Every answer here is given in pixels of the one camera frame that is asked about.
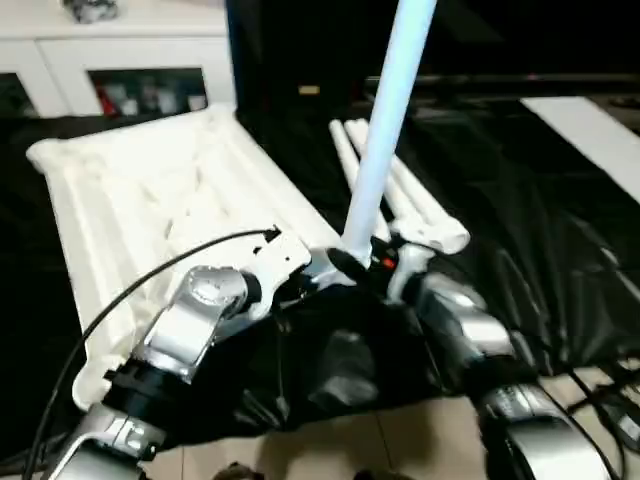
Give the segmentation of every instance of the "glass cabinet door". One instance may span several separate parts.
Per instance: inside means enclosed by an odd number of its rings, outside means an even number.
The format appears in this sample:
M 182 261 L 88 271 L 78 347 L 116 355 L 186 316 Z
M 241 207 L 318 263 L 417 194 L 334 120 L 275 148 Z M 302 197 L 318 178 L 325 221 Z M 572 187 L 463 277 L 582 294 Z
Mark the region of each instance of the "glass cabinet door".
M 37 117 L 29 95 L 15 73 L 0 73 L 0 118 Z
M 105 115 L 174 115 L 207 106 L 200 68 L 90 70 Z

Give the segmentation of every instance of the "object on cabinet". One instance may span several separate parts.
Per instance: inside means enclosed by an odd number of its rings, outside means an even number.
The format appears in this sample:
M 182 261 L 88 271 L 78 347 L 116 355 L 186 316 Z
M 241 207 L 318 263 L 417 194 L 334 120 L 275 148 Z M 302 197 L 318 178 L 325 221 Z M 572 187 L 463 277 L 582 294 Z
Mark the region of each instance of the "object on cabinet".
M 111 20 L 120 13 L 117 0 L 63 0 L 64 8 L 78 23 Z
M 0 118 L 37 116 L 18 76 L 15 73 L 0 74 Z
M 207 106 L 199 68 L 91 71 L 89 77 L 105 115 L 174 115 Z

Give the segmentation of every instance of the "black wire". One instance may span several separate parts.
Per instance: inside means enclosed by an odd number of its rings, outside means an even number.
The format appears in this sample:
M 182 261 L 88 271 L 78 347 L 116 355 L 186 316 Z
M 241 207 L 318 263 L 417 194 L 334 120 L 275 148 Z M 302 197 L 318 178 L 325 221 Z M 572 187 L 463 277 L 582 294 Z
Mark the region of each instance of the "black wire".
M 578 388 L 582 390 L 582 393 L 584 393 L 585 397 L 589 399 L 589 403 L 593 406 L 594 410 L 598 414 L 598 418 L 600 419 L 600 422 L 602 423 L 604 428 L 609 432 L 611 437 L 613 437 L 613 441 L 616 444 L 616 449 L 618 450 L 618 456 L 620 457 L 620 475 L 618 476 L 618 478 L 620 478 L 621 480 L 626 480 L 628 476 L 628 470 L 629 470 L 627 454 L 624 447 L 624 443 L 622 442 L 622 439 L 620 438 L 620 435 L 618 434 L 618 431 L 616 430 L 616 427 L 613 424 L 611 417 L 609 417 L 609 414 L 602 407 L 600 402 L 593 398 L 593 392 L 591 391 L 589 386 L 586 383 L 584 383 L 584 381 L 578 376 L 576 372 L 574 371 L 569 372 L 569 377 L 571 378 L 571 380 L 574 381 L 574 383 L 578 386 Z
M 67 360 L 65 361 L 64 366 L 62 367 L 62 370 L 60 371 L 60 374 L 58 375 L 58 379 L 56 380 L 56 383 L 55 383 L 55 385 L 53 387 L 53 390 L 51 391 L 51 396 L 49 397 L 49 401 L 47 402 L 47 405 L 46 405 L 46 407 L 44 409 L 44 412 L 42 413 L 42 417 L 40 418 L 40 423 L 38 424 L 38 428 L 36 430 L 36 434 L 35 434 L 35 436 L 33 438 L 33 443 L 31 445 L 31 451 L 29 452 L 29 458 L 27 459 L 27 464 L 25 466 L 25 470 L 24 470 L 24 474 L 22 476 L 22 479 L 23 480 L 31 480 L 31 478 L 33 476 L 33 473 L 34 473 L 35 467 L 36 467 L 37 458 L 38 458 L 38 452 L 40 450 L 40 446 L 42 444 L 43 437 L 44 437 L 44 434 L 46 432 L 47 425 L 49 423 L 49 417 L 51 416 L 51 412 L 52 412 L 53 407 L 54 407 L 54 405 L 56 403 L 56 400 L 58 398 L 58 394 L 60 392 L 60 389 L 61 389 L 61 387 L 62 387 L 67 375 L 69 374 L 69 371 L 71 369 L 71 366 L 72 366 L 76 356 L 80 353 L 80 350 L 84 347 L 84 344 L 87 341 L 87 339 L 91 336 L 91 334 L 95 331 L 95 329 L 98 328 L 98 326 L 107 317 L 107 315 L 109 315 L 109 313 L 111 313 L 111 311 L 113 311 L 113 309 L 115 309 L 124 299 L 126 299 L 135 290 L 137 290 L 138 287 L 140 287 L 142 284 L 147 282 L 149 279 L 155 277 L 159 273 L 163 272 L 167 268 L 175 265 L 176 263 L 184 260 L 187 257 L 195 255 L 196 253 L 198 253 L 198 252 L 200 252 L 202 250 L 205 250 L 207 248 L 213 247 L 214 245 L 217 245 L 219 243 L 226 242 L 226 241 L 229 241 L 229 240 L 233 240 L 235 238 L 248 237 L 248 236 L 251 236 L 251 235 L 267 235 L 267 234 L 270 234 L 270 233 L 273 234 L 273 235 L 277 235 L 278 234 L 278 230 L 276 230 L 276 229 L 273 229 L 273 230 L 246 230 L 244 232 L 232 233 L 230 235 L 225 235 L 224 237 L 219 237 L 219 238 L 216 238 L 214 240 L 210 240 L 208 242 L 205 242 L 202 245 L 199 245 L 199 246 L 197 246 L 195 248 L 192 248 L 191 250 L 188 250 L 188 251 L 186 251 L 184 253 L 181 253 L 180 255 L 172 258 L 171 260 L 168 260 L 168 261 L 164 262 L 162 265 L 159 265 L 156 268 L 154 268 L 153 270 L 147 272 L 142 277 L 138 278 L 135 282 L 133 282 L 131 285 L 129 285 L 126 289 L 124 289 L 113 300 L 111 300 L 111 302 L 96 316 L 96 318 L 93 319 L 93 321 L 89 324 L 89 326 L 86 328 L 86 330 L 82 333 L 82 336 L 80 337 L 78 342 L 76 342 L 76 344 L 71 349 L 71 352 L 69 353 L 69 356 L 67 357 Z
M 640 369 L 629 370 L 627 373 L 624 373 L 620 376 L 619 379 L 614 380 L 613 383 L 609 385 L 600 385 L 592 392 L 592 398 L 596 400 L 602 400 L 607 395 L 612 393 L 619 393 L 621 390 L 627 388 L 629 385 L 634 385 L 638 381 L 640 381 Z M 572 403 L 567 407 L 569 413 L 574 414 L 578 410 L 581 410 L 584 407 L 588 407 L 590 405 L 590 401 L 588 398 L 584 398 L 575 403 Z

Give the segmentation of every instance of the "silver metal part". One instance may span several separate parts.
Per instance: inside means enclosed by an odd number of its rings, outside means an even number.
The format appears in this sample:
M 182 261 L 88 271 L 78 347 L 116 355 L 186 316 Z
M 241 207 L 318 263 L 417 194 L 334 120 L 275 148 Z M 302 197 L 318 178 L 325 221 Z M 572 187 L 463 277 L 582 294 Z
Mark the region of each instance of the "silver metal part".
M 219 323 L 244 306 L 247 294 L 238 270 L 192 268 L 133 355 L 191 383 Z
M 565 414 L 535 385 L 510 385 L 498 388 L 479 403 L 482 418 L 517 422 L 535 417 L 565 419 Z
M 94 404 L 71 434 L 52 470 L 45 472 L 42 478 L 44 480 L 66 479 L 66 475 L 61 477 L 62 472 L 87 443 L 116 451 L 135 462 L 153 459 L 156 449 L 162 445 L 164 439 L 165 433 L 162 430 L 137 418 L 129 417 L 123 412 L 102 404 Z
M 80 447 L 56 477 L 57 480 L 138 480 L 143 471 L 135 463 L 115 458 L 97 448 Z
M 520 423 L 509 428 L 509 437 L 535 480 L 611 479 L 598 452 L 568 423 Z
M 494 420 L 507 424 L 510 449 L 519 451 L 535 480 L 610 479 L 591 443 L 535 385 L 498 388 L 480 405 L 481 425 L 490 425 Z
M 419 304 L 425 296 L 437 305 L 418 305 L 418 311 L 426 311 L 420 316 L 459 368 L 485 357 L 515 355 L 507 329 L 486 312 L 484 300 L 473 289 L 434 273 L 425 277 Z

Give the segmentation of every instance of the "white pvc pipe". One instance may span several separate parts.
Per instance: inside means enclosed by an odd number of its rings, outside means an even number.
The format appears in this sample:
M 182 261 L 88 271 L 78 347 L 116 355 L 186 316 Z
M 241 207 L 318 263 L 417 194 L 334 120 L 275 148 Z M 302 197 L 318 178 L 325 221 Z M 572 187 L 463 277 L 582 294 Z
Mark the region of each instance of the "white pvc pipe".
M 358 170 L 360 169 L 360 162 L 358 162 L 356 152 L 351 148 L 351 142 L 349 142 L 347 132 L 344 131 L 342 123 L 338 120 L 332 120 L 329 123 L 329 131 L 331 132 L 333 144 L 338 152 L 338 158 L 340 159 L 340 164 L 342 165 L 342 170 L 344 171 L 347 184 L 349 185 L 349 189 L 353 192 L 356 184 L 356 178 L 358 177 Z M 373 234 L 380 240 L 389 241 L 391 239 L 389 227 L 387 226 L 380 209 L 378 209 Z
M 349 136 L 356 145 L 356 148 L 364 148 L 369 124 L 366 120 L 360 119 L 347 125 Z M 430 225 L 447 221 L 450 215 L 440 205 L 431 193 L 422 185 L 411 170 L 396 155 L 391 162 L 391 177 L 399 184 L 400 188 L 408 195 L 415 208 L 420 212 L 424 221 Z
M 400 0 L 371 115 L 371 134 L 342 234 L 344 246 L 369 264 L 371 235 L 407 111 L 437 0 Z
M 345 123 L 349 137 L 356 146 L 358 153 L 364 155 L 366 146 L 366 134 L 362 134 L 362 129 L 358 128 L 358 125 L 354 120 L 349 120 Z M 384 195 L 389 202 L 389 207 L 396 218 L 413 218 L 419 219 L 420 212 L 411 202 L 411 199 L 402 190 L 398 182 L 393 178 L 393 175 L 387 177 L 387 183 L 384 189 Z

